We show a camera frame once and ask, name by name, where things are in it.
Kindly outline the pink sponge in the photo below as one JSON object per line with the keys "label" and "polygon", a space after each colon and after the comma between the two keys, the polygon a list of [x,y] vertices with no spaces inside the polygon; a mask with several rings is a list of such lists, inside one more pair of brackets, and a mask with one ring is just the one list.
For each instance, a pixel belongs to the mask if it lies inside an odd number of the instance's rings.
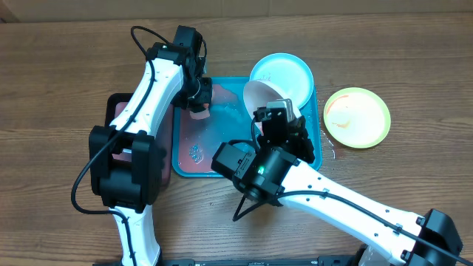
{"label": "pink sponge", "polygon": [[204,103],[203,105],[195,106],[190,108],[191,119],[203,120],[210,117],[210,103]]}

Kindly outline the white plate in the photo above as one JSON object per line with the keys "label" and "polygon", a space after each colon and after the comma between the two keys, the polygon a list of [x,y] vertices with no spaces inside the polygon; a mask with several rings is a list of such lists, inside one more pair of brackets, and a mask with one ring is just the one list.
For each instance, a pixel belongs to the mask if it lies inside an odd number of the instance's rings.
{"label": "white plate", "polygon": [[252,80],[246,83],[243,89],[243,101],[250,118],[259,107],[266,107],[267,103],[290,99],[289,95],[279,86],[266,80]]}

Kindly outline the light blue plate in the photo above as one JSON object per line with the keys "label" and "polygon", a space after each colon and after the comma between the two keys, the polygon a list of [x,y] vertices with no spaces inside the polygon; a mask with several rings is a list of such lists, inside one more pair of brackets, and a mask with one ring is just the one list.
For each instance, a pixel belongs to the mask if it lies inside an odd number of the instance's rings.
{"label": "light blue plate", "polygon": [[310,100],[314,77],[310,67],[289,53],[274,53],[259,60],[251,70],[250,80],[266,80],[281,88],[299,109]]}

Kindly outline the yellow plate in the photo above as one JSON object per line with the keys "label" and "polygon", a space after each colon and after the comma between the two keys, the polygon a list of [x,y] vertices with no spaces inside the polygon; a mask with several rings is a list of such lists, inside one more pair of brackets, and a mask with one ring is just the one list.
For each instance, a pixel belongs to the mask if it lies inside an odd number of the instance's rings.
{"label": "yellow plate", "polygon": [[360,87],[340,89],[326,101],[323,121],[330,135],[354,149],[378,145],[388,135],[391,115],[374,92]]}

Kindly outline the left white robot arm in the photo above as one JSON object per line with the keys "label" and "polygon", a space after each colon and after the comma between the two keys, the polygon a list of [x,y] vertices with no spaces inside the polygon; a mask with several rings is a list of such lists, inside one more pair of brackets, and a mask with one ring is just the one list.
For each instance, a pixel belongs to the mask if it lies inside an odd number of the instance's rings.
{"label": "left white robot arm", "polygon": [[170,176],[172,112],[178,106],[204,118],[211,79],[203,77],[202,40],[155,43],[145,50],[143,77],[132,94],[109,98],[106,122],[89,135],[92,192],[116,222],[123,249],[119,265],[158,265],[152,205]]}

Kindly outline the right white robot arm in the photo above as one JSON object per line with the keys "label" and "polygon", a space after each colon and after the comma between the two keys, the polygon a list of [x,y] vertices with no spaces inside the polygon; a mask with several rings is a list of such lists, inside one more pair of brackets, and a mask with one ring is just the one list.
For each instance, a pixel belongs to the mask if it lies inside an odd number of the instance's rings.
{"label": "right white robot arm", "polygon": [[237,221],[263,205],[295,208],[354,236],[389,265],[469,265],[452,219],[435,209],[421,216],[383,205],[318,173],[307,164],[313,150],[305,118],[287,108],[259,107],[254,123],[263,135],[259,149],[246,154],[232,175],[244,200]]}

